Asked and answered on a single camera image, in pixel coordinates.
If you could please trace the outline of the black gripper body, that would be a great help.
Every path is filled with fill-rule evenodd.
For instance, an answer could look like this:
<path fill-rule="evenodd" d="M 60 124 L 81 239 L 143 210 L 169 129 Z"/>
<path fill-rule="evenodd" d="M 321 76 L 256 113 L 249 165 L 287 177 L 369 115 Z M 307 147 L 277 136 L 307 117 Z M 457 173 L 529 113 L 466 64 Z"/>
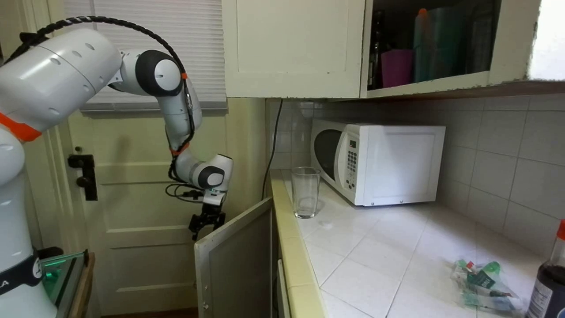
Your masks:
<path fill-rule="evenodd" d="M 189 230 L 192 233 L 192 239 L 197 239 L 199 232 L 204 226 L 210 226 L 212 230 L 217 230 L 224 225 L 226 214 L 222 212 L 222 191 L 190 191 L 189 198 L 196 200 L 201 205 L 201 212 L 192 216 L 189 221 Z"/>

